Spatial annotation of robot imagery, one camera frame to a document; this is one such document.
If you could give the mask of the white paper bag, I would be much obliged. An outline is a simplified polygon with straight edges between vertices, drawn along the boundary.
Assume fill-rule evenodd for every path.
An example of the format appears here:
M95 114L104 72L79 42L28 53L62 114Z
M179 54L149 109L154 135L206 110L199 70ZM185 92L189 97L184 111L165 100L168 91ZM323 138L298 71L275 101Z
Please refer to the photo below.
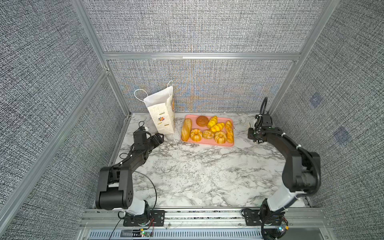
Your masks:
M143 91L147 96L142 100L136 96L137 91ZM137 100L145 103L148 112L160 134L168 135L175 133L175 102L174 81L168 82L165 89L152 95L144 89L134 91Z

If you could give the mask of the yellow striped croissant fake bread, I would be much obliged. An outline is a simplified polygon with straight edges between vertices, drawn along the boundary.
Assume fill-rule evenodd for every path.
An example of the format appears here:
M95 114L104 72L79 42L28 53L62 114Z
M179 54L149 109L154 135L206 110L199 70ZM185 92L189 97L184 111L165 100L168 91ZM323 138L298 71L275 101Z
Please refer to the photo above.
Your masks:
M225 127L225 123L217 123L210 128L213 133L220 132Z

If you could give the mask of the round brown bun fake bread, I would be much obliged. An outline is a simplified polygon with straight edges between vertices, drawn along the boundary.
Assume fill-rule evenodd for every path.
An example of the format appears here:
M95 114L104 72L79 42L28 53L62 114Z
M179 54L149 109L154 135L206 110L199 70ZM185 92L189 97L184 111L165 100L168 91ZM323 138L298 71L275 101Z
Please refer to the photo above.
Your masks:
M196 119L196 124L198 126L200 126L200 127L206 127L207 124L209 123L209 121L210 120L208 119L208 117L206 117L206 116L199 116Z

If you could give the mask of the oval yellow fake bread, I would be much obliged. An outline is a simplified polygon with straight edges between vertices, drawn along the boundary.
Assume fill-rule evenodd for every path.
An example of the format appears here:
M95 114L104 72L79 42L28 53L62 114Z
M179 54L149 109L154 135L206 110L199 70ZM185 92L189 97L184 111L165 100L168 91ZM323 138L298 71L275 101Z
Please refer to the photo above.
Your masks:
M217 118L217 116L213 116L210 120L209 120L209 122L208 122L208 124L207 124L207 128L212 128L213 126L215 126L216 124L217 124L217 122L218 122L218 118Z

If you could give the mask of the long twisted fake bread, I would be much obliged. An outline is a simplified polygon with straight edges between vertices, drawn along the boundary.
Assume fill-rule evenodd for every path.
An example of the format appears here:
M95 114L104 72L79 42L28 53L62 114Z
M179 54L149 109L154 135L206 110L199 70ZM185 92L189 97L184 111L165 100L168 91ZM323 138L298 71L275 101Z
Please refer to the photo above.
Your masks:
M225 130L227 133L227 142L232 144L234 142L233 124L231 121L225 123Z

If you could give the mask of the round pumpkin-shaped fake bread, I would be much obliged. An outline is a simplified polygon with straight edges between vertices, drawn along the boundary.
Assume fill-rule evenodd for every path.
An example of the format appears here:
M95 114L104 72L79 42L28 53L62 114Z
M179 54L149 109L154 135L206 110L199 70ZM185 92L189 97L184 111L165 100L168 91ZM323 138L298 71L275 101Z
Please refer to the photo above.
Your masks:
M190 132L190 138L194 142L200 142L203 138L203 132L200 129L193 129Z

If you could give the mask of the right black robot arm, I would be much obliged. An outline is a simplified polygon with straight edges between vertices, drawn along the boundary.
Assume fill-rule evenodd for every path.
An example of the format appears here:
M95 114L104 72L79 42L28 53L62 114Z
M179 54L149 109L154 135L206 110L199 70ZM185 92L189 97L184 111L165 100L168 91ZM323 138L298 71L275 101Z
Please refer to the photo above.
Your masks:
M273 145L285 158L282 185L260 209L262 224L279 215L301 197L317 193L321 186L321 158L315 152L308 152L280 128L273 127L269 114L255 116L255 125L248 129L248 139L256 143Z

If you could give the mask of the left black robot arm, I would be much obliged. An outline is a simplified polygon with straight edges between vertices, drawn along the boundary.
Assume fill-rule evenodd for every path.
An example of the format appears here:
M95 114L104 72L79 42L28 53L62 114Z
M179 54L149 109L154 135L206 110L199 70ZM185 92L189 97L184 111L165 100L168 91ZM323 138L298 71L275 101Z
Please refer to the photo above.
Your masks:
M123 209L131 216L149 214L149 204L134 196L133 173L148 159L149 154L164 142L164 135L151 135L145 127L134 133L134 144L126 158L99 173L96 193L96 208L103 210Z

